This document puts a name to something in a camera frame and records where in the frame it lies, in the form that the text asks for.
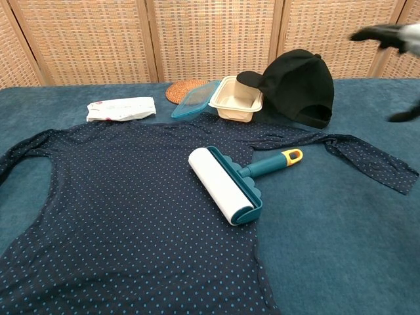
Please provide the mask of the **right robot hand black silver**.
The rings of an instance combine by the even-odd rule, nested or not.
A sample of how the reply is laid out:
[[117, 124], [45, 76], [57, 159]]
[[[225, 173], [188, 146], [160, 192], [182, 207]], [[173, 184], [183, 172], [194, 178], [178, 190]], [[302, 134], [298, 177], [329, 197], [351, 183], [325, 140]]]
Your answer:
[[394, 48], [399, 55], [410, 53], [419, 57], [419, 23], [366, 26], [355, 31], [348, 38], [355, 42], [378, 41], [379, 50]]

